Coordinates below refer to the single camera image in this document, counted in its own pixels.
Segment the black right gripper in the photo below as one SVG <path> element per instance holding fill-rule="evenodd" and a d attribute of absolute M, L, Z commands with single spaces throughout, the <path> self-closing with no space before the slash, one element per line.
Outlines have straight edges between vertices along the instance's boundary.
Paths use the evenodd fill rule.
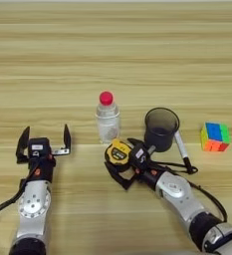
<path fill-rule="evenodd" d="M 155 190 L 156 183 L 160 178 L 160 173 L 150 166 L 150 156 L 155 147 L 146 149 L 142 140 L 132 137 L 128 138 L 127 141 L 133 145 L 133 148 L 128 145 L 120 147 L 126 164 L 112 164 L 106 161 L 105 166 L 109 174 L 124 190 L 128 190 L 135 180 L 142 181 L 152 190 Z M 130 179 L 125 179 L 120 174 L 129 168 L 134 171 L 134 174 Z"/>

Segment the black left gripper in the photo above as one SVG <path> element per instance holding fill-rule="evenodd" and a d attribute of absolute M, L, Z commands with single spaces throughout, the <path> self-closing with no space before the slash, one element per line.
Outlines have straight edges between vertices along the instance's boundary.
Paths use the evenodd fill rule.
<path fill-rule="evenodd" d="M 28 147 L 30 128 L 26 127 L 22 132 L 16 149 L 16 157 L 18 163 L 27 163 L 29 168 L 29 174 L 26 178 L 21 180 L 22 183 L 25 181 L 37 181 L 45 180 L 52 182 L 53 172 L 56 166 L 56 156 L 68 155 L 71 153 L 72 139 L 68 128 L 65 125 L 64 128 L 64 145 L 65 148 L 51 150 L 50 148 L 37 148 L 28 149 L 28 154 L 25 155 L 24 151 Z"/>

